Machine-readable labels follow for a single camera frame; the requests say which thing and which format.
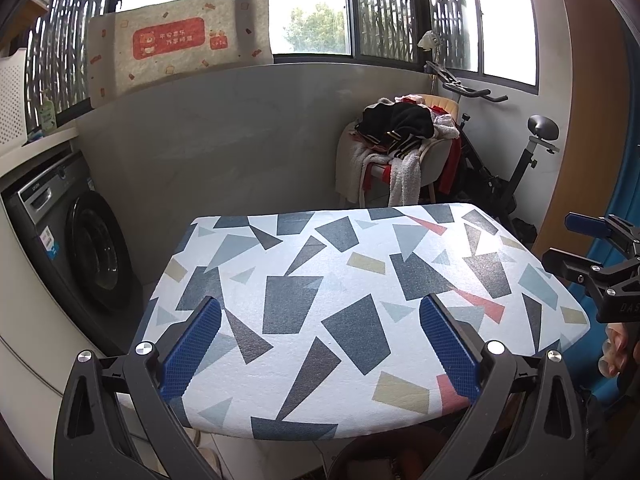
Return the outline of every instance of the washing machine door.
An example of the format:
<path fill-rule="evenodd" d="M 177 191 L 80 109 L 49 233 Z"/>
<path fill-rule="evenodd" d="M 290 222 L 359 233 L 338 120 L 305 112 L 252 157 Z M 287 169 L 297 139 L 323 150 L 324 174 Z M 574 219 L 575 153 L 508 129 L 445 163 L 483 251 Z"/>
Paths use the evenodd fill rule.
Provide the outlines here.
<path fill-rule="evenodd" d="M 96 307 L 128 308 L 132 270 L 118 221 L 99 193 L 87 191 L 66 218 L 67 258 L 78 285 Z"/>

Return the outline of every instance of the red triangle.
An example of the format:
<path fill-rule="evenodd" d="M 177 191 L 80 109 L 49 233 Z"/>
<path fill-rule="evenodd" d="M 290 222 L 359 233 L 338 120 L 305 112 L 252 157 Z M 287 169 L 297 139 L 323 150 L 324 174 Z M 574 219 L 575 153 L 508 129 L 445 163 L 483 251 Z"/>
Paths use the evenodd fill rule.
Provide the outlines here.
<path fill-rule="evenodd" d="M 500 323 L 500 321 L 502 320 L 502 314 L 504 313 L 503 305 L 501 305 L 500 303 L 495 303 L 495 301 L 486 300 L 485 298 L 481 298 L 480 296 L 476 296 L 475 294 L 471 294 L 470 292 L 459 290 L 458 288 L 455 288 L 454 290 L 472 305 L 483 306 L 484 313 L 487 314 L 487 316 L 493 319 L 496 323 Z"/>
<path fill-rule="evenodd" d="M 411 220 L 413 220 L 415 222 L 418 222 L 418 224 L 420 224 L 421 226 L 426 227 L 427 229 L 433 231 L 438 236 L 442 236 L 444 234 L 444 231 L 447 230 L 447 228 L 442 226 L 442 225 L 432 224 L 431 222 L 427 222 L 426 220 L 422 220 L 420 218 L 414 218 L 413 216 L 409 216 L 409 215 L 407 215 L 407 216 Z"/>
<path fill-rule="evenodd" d="M 453 384 L 451 384 L 447 374 L 437 376 L 436 380 L 438 381 L 438 388 L 440 389 L 443 415 L 456 412 L 457 410 L 461 410 L 465 406 L 469 405 L 469 399 L 459 396 L 456 393 L 456 390 L 453 387 Z"/>

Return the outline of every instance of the washing machine label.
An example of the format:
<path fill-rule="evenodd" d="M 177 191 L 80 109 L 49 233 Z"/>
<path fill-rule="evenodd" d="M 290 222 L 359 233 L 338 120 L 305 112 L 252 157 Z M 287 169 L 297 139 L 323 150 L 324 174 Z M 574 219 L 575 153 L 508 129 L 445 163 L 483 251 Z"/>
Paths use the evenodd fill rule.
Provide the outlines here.
<path fill-rule="evenodd" d="M 44 228 L 44 231 L 40 233 L 40 240 L 42 241 L 42 244 L 47 251 L 49 260 L 53 260 L 53 258 L 55 258 L 58 254 L 60 247 L 58 245 L 58 242 L 53 239 L 53 235 L 51 234 L 49 226 L 46 226 Z"/>

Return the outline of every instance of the ironing board cover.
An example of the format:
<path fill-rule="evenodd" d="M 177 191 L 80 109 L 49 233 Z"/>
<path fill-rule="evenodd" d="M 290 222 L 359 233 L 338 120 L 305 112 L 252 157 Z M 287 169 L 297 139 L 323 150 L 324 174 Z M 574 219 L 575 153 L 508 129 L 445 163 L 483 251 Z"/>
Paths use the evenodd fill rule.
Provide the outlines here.
<path fill-rule="evenodd" d="M 136 343 L 204 295 L 222 326 L 182 398 L 184 426 L 317 440 L 391 430 L 466 404 L 420 327 L 434 292 L 516 354 L 566 349 L 580 305 L 469 204 L 197 218 L 159 280 Z"/>

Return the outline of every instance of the red label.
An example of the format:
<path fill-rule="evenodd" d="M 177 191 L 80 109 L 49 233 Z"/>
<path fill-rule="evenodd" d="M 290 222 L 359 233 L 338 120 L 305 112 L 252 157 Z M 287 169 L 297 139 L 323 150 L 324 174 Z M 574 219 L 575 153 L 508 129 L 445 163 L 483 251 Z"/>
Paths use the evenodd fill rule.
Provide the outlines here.
<path fill-rule="evenodd" d="M 212 50 L 219 50 L 220 48 L 227 48 L 229 46 L 226 36 L 214 36 L 209 38 L 209 46 Z"/>
<path fill-rule="evenodd" d="M 180 22 L 160 23 L 133 33 L 133 57 L 146 59 L 204 44 L 204 20 L 188 18 Z"/>

